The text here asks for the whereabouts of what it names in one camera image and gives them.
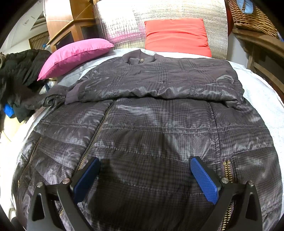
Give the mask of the silver foil insulation mat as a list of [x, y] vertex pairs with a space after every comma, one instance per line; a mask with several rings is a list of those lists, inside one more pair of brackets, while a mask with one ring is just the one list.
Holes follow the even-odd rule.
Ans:
[[93, 8], [115, 49], [227, 56], [225, 1], [95, 1]]

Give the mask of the blue jacket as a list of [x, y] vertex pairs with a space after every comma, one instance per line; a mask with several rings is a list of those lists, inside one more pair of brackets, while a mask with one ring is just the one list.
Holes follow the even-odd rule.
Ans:
[[4, 105], [3, 111], [9, 118], [15, 117], [14, 110], [8, 103]]

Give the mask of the wooden side table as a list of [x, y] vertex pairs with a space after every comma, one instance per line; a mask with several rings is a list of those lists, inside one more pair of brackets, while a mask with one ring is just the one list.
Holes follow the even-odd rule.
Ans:
[[283, 42], [260, 32], [233, 29], [248, 54], [246, 68], [268, 82], [283, 100]]

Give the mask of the red-orange pillow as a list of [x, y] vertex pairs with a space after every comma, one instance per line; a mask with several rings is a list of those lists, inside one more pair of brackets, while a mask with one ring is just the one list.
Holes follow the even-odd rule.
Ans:
[[144, 24], [147, 50], [212, 56], [202, 18], [148, 20]]

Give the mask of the wooden cabinet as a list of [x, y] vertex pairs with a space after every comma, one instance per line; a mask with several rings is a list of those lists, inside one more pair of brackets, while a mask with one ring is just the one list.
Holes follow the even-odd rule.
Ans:
[[80, 40], [99, 37], [94, 5], [97, 1], [49, 0], [43, 2], [51, 51]]

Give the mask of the light blue cloth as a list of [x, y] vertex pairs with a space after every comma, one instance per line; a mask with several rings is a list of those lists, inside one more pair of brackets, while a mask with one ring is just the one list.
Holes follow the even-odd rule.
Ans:
[[236, 1], [239, 9], [244, 14], [252, 14], [254, 11], [254, 5], [251, 0], [237, 0]]

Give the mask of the wicker basket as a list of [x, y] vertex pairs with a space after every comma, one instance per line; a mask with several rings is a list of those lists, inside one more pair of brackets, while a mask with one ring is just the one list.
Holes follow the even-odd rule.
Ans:
[[251, 14], [245, 14], [237, 1], [228, 1], [234, 25], [239, 29], [251, 30], [279, 38], [278, 31], [271, 20], [257, 6], [253, 6]]

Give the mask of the magenta pillow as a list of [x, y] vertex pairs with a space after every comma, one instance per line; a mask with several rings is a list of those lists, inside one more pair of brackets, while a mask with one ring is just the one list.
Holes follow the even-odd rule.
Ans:
[[44, 63], [38, 81], [62, 76], [75, 67], [108, 53], [114, 44], [106, 39], [85, 39], [53, 52]]

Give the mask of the black puffer coat pile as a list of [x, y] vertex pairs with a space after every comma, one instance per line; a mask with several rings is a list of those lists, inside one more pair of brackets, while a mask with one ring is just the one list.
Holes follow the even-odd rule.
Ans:
[[23, 52], [1, 53], [1, 110], [9, 105], [19, 122], [31, 115], [22, 101], [35, 96], [46, 83], [38, 80], [40, 71], [51, 56], [47, 50], [29, 49]]

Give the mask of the dark quilted bomber jacket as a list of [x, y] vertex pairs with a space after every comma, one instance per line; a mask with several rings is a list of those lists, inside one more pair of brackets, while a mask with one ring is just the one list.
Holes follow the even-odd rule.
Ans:
[[198, 230], [213, 208], [190, 171], [199, 156], [221, 177], [253, 181], [263, 230], [273, 230], [283, 214], [282, 169], [230, 63], [135, 50], [25, 101], [48, 111], [13, 176], [20, 224], [39, 182], [57, 184], [97, 157], [100, 174], [78, 205], [94, 230]]

